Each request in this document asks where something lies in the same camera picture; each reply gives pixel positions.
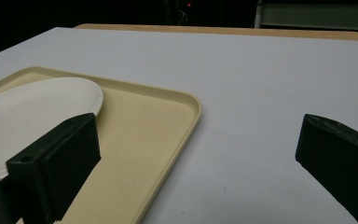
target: beige tray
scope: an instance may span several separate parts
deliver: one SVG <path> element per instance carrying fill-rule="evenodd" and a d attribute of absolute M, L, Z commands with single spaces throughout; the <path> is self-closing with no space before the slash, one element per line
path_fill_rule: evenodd
<path fill-rule="evenodd" d="M 62 223 L 138 223 L 195 129 L 190 94 L 31 67 L 0 80 L 0 91 L 55 77 L 85 77 L 103 89 L 97 118 L 102 160 Z"/>

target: plastic tray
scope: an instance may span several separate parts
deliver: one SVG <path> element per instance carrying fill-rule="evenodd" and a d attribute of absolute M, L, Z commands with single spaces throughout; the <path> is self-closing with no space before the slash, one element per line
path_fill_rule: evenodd
<path fill-rule="evenodd" d="M 62 223 L 139 223 L 195 129 L 200 102 L 184 92 L 42 67 L 0 80 L 0 91 L 55 77 L 84 77 L 103 89 L 102 160 Z"/>

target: white table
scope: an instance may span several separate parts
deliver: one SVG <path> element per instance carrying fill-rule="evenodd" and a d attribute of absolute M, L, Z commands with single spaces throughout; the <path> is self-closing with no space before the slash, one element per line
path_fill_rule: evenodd
<path fill-rule="evenodd" d="M 295 152 L 305 113 L 358 131 L 358 42 L 55 28 L 0 52 L 0 79 L 36 65 L 200 99 L 143 223 L 356 223 Z"/>

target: white plate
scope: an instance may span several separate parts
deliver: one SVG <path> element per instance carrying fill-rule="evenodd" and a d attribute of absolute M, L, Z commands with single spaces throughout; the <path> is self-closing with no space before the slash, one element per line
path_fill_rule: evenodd
<path fill-rule="evenodd" d="M 58 77 L 0 93 L 0 179 L 6 161 L 71 117 L 98 115 L 103 92 L 79 77 Z"/>

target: plate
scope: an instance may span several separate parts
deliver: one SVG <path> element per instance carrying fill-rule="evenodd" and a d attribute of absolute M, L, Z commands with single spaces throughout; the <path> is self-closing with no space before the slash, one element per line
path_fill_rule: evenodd
<path fill-rule="evenodd" d="M 98 115 L 103 92 L 80 77 L 57 77 L 0 92 L 0 179 L 6 161 L 71 117 Z"/>

